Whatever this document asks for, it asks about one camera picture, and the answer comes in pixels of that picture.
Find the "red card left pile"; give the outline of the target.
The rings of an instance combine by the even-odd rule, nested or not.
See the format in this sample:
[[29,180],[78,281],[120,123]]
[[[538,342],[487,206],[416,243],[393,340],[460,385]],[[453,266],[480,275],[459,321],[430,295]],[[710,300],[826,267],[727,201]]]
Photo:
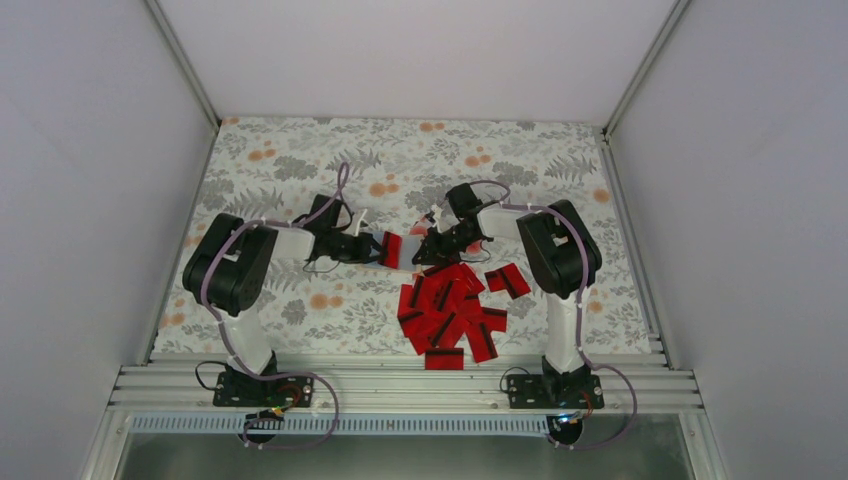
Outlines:
[[438,328],[437,319],[428,312],[399,305],[397,319],[403,335],[410,341],[418,355],[431,347],[431,337]]

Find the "red card pile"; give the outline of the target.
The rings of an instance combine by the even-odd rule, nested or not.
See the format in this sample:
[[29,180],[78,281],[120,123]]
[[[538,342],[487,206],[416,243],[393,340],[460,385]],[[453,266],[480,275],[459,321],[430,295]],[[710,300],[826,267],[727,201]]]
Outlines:
[[438,328],[437,319],[428,312],[399,305],[397,319],[403,335],[410,341],[418,355],[431,347],[431,337]]
[[520,298],[531,292],[531,287],[514,263],[487,271],[485,279],[490,292],[503,291],[511,299]]
[[412,284],[402,284],[399,305],[428,312],[440,327],[451,315],[465,318],[479,313],[479,294],[485,290],[474,270],[466,264],[432,267],[417,275]]

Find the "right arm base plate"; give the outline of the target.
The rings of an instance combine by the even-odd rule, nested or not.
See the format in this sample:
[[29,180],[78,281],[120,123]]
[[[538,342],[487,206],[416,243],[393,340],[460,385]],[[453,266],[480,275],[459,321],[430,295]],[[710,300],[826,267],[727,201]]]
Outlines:
[[518,410],[603,409],[605,399],[596,375],[550,381],[541,374],[510,374],[505,386],[509,406]]

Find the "red card on rail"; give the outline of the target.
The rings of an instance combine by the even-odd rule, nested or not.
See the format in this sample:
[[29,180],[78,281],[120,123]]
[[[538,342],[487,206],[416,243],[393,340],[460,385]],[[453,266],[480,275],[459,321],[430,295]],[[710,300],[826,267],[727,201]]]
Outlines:
[[426,370],[463,370],[463,348],[434,348],[424,353],[424,368]]

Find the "aluminium rail frame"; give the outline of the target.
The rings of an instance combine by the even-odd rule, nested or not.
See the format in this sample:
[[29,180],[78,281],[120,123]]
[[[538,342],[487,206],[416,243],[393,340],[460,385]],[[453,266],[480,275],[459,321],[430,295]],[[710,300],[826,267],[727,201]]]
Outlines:
[[[120,369],[108,406],[115,410],[196,410],[212,408],[211,383],[218,355],[156,353],[143,366]],[[672,370],[658,353],[599,355],[615,372],[600,374],[604,414],[681,413],[703,409],[695,375]],[[314,372],[337,393],[344,413],[500,414],[508,400],[499,389],[503,372],[518,366],[536,371],[538,355],[502,355],[461,371],[427,370],[419,356],[280,354],[283,370]]]

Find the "red card lower right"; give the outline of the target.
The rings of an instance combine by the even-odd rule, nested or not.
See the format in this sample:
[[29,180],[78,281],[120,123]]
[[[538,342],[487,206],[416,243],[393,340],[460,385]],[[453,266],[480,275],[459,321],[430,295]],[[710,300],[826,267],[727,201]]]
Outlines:
[[470,316],[465,334],[476,363],[498,357],[492,333],[505,332],[507,324],[508,313],[503,309],[483,307],[479,313]]

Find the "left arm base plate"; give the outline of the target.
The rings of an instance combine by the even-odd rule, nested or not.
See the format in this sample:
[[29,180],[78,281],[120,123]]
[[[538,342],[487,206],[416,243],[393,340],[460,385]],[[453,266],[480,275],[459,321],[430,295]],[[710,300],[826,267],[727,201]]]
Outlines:
[[272,381],[259,381],[237,371],[218,376],[212,404],[216,407],[306,408],[311,406],[314,380],[289,376]]

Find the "red card centre pile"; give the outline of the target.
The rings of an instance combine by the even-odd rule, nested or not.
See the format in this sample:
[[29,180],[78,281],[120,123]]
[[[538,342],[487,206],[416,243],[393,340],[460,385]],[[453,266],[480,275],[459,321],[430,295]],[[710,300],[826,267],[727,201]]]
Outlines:
[[432,267],[417,275],[412,284],[402,284],[399,305],[428,312],[440,327],[451,315],[465,318],[479,313],[479,294],[485,290],[474,270],[466,264]]

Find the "beige card holder wallet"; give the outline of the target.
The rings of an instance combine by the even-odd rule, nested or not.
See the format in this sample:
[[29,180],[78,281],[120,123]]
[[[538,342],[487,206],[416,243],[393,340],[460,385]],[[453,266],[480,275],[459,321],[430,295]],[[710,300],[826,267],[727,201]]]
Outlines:
[[398,235],[391,232],[373,234],[378,248],[372,253],[377,259],[366,263],[365,268],[386,270],[389,272],[417,273],[421,266],[413,263],[413,257],[418,252],[424,240],[422,235]]

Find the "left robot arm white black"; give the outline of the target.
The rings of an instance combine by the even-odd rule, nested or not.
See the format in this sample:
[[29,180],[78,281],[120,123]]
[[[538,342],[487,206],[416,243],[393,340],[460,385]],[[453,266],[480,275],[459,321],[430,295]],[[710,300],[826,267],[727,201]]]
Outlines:
[[385,259],[387,247],[362,231],[361,223],[342,199],[321,194],[292,224],[221,213],[187,261],[182,285],[213,315],[227,365],[242,374],[238,390],[252,404],[266,404],[278,391],[275,353],[254,308],[271,261],[327,257],[369,264]]

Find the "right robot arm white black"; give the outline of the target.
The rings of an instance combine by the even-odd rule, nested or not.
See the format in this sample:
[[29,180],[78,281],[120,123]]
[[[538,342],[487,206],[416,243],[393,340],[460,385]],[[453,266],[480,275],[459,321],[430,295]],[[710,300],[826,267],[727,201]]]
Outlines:
[[596,279],[602,255],[575,205],[483,201],[469,183],[446,194],[458,222],[427,230],[412,257],[418,265],[458,260],[477,241],[519,240],[530,271],[547,301],[548,340],[542,357],[541,391],[555,407],[565,407],[580,390],[592,390],[591,367],[582,343],[582,294]]

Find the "red card right pile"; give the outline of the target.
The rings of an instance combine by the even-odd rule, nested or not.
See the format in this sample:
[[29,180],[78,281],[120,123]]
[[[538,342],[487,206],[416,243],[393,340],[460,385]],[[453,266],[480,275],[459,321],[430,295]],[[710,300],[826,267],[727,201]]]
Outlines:
[[531,287],[514,263],[487,271],[485,279],[490,292],[503,291],[511,299],[520,298],[531,292]]

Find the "floral patterned table mat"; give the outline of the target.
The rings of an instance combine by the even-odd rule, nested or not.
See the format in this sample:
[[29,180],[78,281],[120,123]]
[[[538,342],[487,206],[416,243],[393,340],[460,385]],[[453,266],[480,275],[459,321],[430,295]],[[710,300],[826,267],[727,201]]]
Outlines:
[[[650,351],[645,315],[593,129],[583,123],[228,117],[220,127],[181,252],[191,257],[213,218],[290,221],[351,168],[344,195],[367,225],[421,234],[423,215],[453,186],[483,199],[571,201],[603,259],[585,292],[584,347],[603,354]],[[255,304],[281,353],[410,355],[396,320],[405,274],[321,259],[276,257]]]

